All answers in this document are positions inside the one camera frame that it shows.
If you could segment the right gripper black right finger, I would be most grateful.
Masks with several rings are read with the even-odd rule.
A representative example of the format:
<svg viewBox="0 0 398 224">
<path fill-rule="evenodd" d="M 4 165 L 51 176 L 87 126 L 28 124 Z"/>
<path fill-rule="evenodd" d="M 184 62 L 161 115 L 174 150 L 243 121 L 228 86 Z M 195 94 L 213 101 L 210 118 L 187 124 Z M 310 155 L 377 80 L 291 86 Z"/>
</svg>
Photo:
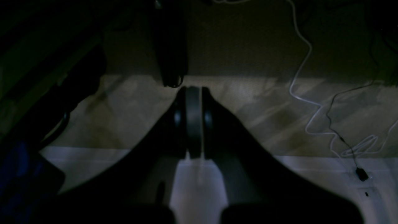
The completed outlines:
<svg viewBox="0 0 398 224">
<path fill-rule="evenodd" d="M 205 157 L 220 169 L 229 205 L 221 224 L 363 224 L 358 207 L 294 173 L 202 90 Z"/>
</svg>

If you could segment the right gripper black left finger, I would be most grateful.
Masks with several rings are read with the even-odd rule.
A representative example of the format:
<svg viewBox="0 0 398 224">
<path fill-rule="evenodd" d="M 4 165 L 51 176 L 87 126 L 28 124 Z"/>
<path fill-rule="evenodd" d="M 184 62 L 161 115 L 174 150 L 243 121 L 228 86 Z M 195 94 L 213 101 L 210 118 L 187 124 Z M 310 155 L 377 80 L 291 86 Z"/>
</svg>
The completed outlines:
<svg viewBox="0 0 398 224">
<path fill-rule="evenodd" d="M 149 202 L 137 202 L 145 181 L 163 158 L 185 157 L 186 87 L 147 135 L 119 162 L 58 196 L 41 211 L 39 224 L 175 224 L 165 204 L 167 184 L 155 183 Z"/>
</svg>

